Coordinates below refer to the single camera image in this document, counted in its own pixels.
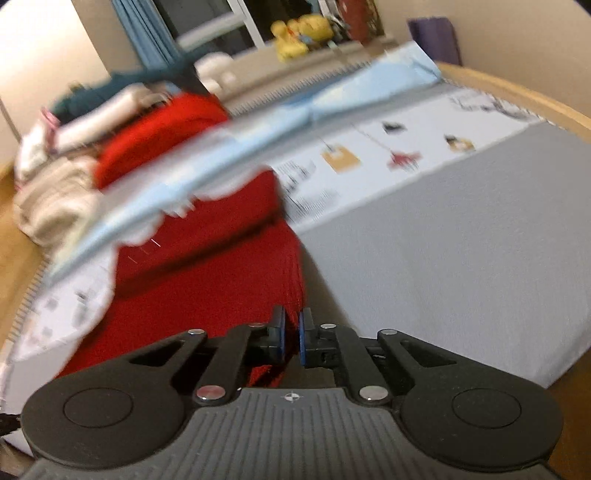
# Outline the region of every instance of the red object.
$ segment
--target red object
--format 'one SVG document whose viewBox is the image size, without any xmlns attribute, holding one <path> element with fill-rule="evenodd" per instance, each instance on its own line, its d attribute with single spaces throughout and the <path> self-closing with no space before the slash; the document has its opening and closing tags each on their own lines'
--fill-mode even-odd
<svg viewBox="0 0 591 480">
<path fill-rule="evenodd" d="M 349 26 L 347 33 L 351 40 L 367 44 L 371 40 L 369 32 L 369 8 L 367 0 L 339 0 L 339 11 Z"/>
<path fill-rule="evenodd" d="M 194 207 L 185 218 L 167 217 L 144 245 L 119 250 L 113 303 L 61 375 L 191 328 L 212 338 L 267 322 L 278 304 L 294 351 L 304 306 L 300 243 L 283 219 L 274 174 Z M 256 369 L 251 384 L 269 384 L 282 370 Z"/>
<path fill-rule="evenodd" d="M 416 170 L 418 168 L 417 161 L 423 156 L 419 152 L 402 153 L 392 152 L 388 167 L 390 168 L 404 168 L 405 170 Z"/>
<path fill-rule="evenodd" d="M 98 189 L 176 145 L 228 120 L 215 96 L 183 93 L 169 105 L 145 115 L 118 133 L 105 147 L 95 171 Z"/>
</svg>

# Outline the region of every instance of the circular mount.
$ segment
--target circular mount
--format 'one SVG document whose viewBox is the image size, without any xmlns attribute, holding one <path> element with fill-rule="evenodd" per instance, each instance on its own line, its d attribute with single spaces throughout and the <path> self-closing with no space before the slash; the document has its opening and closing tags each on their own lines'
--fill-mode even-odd
<svg viewBox="0 0 591 480">
<path fill-rule="evenodd" d="M 146 458 L 174 438 L 184 407 L 170 378 L 126 359 L 110 362 L 49 382 L 27 401 L 22 431 L 36 456 L 104 470 Z"/>
<path fill-rule="evenodd" d="M 532 382 L 465 361 L 418 373 L 400 409 L 409 439 L 432 458 L 473 471 L 546 458 L 562 429 L 556 402 Z"/>
</svg>

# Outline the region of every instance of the purple object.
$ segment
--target purple object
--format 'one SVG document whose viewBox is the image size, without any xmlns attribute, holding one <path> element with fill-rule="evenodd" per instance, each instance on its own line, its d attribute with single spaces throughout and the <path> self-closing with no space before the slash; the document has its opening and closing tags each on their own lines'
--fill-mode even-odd
<svg viewBox="0 0 591 480">
<path fill-rule="evenodd" d="M 408 29 L 432 60 L 462 65 L 456 32 L 447 17 L 413 18 L 408 21 Z"/>
</svg>

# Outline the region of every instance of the window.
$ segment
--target window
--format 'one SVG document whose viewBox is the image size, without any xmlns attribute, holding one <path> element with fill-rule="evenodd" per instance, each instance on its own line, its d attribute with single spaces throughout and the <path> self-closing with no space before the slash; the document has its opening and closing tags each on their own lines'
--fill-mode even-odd
<svg viewBox="0 0 591 480">
<path fill-rule="evenodd" d="M 233 55 L 265 43 L 243 0 L 154 0 L 179 46 L 191 51 L 212 43 Z"/>
<path fill-rule="evenodd" d="M 310 13 L 306 0 L 154 0 L 178 45 L 234 55 L 264 46 L 271 23 Z"/>
</svg>

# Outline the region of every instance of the blue curtain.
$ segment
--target blue curtain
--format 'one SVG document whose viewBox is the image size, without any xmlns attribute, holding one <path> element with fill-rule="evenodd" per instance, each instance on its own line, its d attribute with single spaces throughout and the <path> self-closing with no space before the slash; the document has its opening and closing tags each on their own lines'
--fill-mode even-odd
<svg viewBox="0 0 591 480">
<path fill-rule="evenodd" d="M 152 0 L 111 1 L 146 68 L 165 67 L 183 56 Z"/>
</svg>

